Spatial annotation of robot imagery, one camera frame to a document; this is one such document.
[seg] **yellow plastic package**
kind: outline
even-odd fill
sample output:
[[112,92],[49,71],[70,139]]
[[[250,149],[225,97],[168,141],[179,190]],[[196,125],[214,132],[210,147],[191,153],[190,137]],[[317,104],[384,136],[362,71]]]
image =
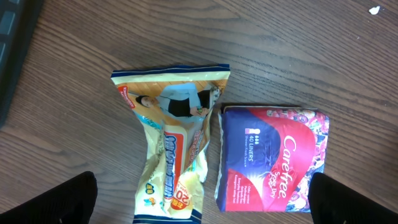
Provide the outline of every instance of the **yellow plastic package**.
[[148,142],[133,223],[201,223],[210,114],[229,73],[225,64],[113,72]]

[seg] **floral pattern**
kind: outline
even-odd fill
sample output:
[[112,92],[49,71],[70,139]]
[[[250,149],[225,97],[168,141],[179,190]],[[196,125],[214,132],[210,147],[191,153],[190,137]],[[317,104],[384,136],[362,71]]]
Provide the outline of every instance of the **floral pattern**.
[[308,189],[312,175],[323,172],[326,158],[326,144],[329,133],[329,117],[319,111],[302,108],[273,108],[267,110],[267,115],[276,118],[287,118],[305,124],[315,137],[315,155],[312,164],[293,192],[286,206],[286,212],[310,212]]

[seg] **pink and purple package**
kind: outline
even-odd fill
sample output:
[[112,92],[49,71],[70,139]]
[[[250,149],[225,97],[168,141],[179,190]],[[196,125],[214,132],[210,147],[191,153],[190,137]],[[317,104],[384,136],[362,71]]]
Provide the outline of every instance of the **pink and purple package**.
[[310,212],[308,188],[324,170],[329,117],[303,108],[227,106],[219,119],[219,209]]

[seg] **plastic wrapper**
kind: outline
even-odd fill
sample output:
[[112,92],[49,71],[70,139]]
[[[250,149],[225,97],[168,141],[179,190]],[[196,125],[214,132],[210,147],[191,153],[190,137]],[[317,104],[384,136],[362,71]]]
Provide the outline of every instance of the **plastic wrapper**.
[[148,142],[133,223],[201,223],[210,114],[228,77],[229,65],[113,72]]
[[219,209],[310,212],[308,188],[324,169],[329,118],[303,108],[227,106],[219,119]]

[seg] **small white debris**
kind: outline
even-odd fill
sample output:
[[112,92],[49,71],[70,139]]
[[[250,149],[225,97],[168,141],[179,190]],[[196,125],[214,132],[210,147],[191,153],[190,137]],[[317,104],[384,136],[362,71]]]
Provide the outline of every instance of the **small white debris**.
[[371,8],[371,9],[369,9],[369,12],[370,12],[372,15],[376,15],[377,13],[379,13],[379,10],[380,10],[380,6],[377,6],[377,7],[373,7],[373,8]]

